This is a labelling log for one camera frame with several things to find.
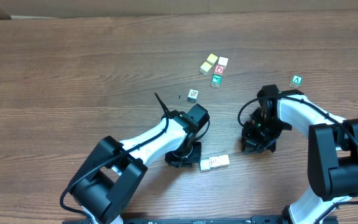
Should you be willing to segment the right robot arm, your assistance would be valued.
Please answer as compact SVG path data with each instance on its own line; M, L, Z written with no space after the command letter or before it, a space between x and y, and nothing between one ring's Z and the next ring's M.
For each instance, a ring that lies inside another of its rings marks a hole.
M297 129L308 139L309 187L280 215L253 216L252 223L337 223L330 214L358 205L358 118L335 116L299 90L266 85L257 93L259 107L240 122L246 154L275 152L284 130Z

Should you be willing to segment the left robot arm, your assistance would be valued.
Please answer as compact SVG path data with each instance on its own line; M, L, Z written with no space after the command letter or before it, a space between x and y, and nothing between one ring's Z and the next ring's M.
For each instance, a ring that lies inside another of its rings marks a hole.
M128 140L106 136L96 145L68 184L66 192L82 207L83 223L120 223L149 165L160 157L173 167L201 160L198 132L209 126L208 111L194 105L189 112L163 109L158 125Z

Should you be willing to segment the white block blue H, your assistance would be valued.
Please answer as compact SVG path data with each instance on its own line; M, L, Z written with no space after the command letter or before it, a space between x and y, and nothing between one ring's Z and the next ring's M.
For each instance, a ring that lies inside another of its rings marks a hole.
M209 158L210 169L217 169L220 167L220 160L218 156Z

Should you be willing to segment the yellow plain wooden block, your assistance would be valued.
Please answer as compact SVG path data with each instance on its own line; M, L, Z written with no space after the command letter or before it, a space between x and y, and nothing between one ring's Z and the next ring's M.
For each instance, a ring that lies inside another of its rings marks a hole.
M218 159L220 167L227 167L229 165L229 156L227 154L218 156Z

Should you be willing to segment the white block blue side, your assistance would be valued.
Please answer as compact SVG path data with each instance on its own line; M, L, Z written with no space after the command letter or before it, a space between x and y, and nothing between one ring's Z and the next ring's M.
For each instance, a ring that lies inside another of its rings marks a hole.
M198 90L190 89L190 90L189 90L189 93L188 93L187 100L190 101L190 102L196 103L197 97L198 97L198 93L199 93Z

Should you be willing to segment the red M block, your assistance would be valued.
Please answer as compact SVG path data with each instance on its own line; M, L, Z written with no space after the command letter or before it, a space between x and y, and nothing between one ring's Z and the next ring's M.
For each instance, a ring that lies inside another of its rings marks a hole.
M209 171L211 169L211 164L209 159L202 159L200 160L200 171L201 172L206 172Z

